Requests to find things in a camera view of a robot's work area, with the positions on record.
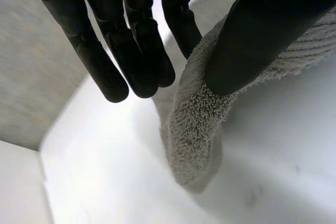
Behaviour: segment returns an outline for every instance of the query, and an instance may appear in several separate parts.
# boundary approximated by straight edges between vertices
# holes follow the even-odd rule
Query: white surface
[[[51,223],[38,153],[0,141],[0,223]]]
[[[244,94],[223,125],[223,165],[197,196],[166,168],[151,100],[111,104],[86,79],[42,148],[56,223],[336,223],[335,67]]]

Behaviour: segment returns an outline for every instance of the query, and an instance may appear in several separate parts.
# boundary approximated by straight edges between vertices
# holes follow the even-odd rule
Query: robotic hand
[[[189,1],[162,0],[166,21],[185,58],[201,39],[188,8]],[[138,96],[150,97],[158,87],[172,84],[174,70],[152,18],[153,0],[124,0],[132,31],[123,19],[122,0],[88,2]],[[43,3],[106,98],[112,102],[125,99],[127,84],[98,42],[84,0],[43,0]],[[205,73],[208,87],[216,94],[227,95],[252,82],[335,3],[336,0],[237,0],[208,62]]]
[[[153,96],[158,87],[168,87],[175,72],[153,19],[153,0],[87,0],[107,45],[134,93]],[[165,19],[188,57],[201,40],[190,0],[162,0]],[[42,0],[63,29],[77,55],[111,102],[123,101],[128,85],[104,51],[92,29],[84,0]],[[124,8],[131,29],[124,19]]]
[[[220,31],[205,81],[227,95],[254,81],[336,0],[237,0]]]

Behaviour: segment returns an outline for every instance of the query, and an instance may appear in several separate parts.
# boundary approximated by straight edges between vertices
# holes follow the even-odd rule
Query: towel fabric
[[[153,98],[171,171],[177,183],[192,193],[203,191],[221,164],[225,136],[220,125],[240,93],[260,82],[299,74],[302,69],[336,54],[336,8],[333,8],[256,80],[233,94],[220,97],[206,86],[204,71],[224,22],[225,18],[194,49],[179,82],[169,92],[159,91]]]

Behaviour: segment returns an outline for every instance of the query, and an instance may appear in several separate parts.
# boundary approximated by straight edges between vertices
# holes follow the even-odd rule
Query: gray wall
[[[0,140],[39,143],[86,73],[40,0],[0,0]]]

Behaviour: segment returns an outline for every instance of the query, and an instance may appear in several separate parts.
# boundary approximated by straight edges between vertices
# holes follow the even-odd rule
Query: towel fold
[[[222,19],[194,49],[180,77],[153,98],[161,120],[161,138],[178,184],[200,193],[216,174],[222,160],[220,125],[240,93],[260,82],[299,74],[336,54],[336,8],[330,10],[290,45],[256,80],[237,92],[220,97],[206,86],[207,60],[225,22]]]

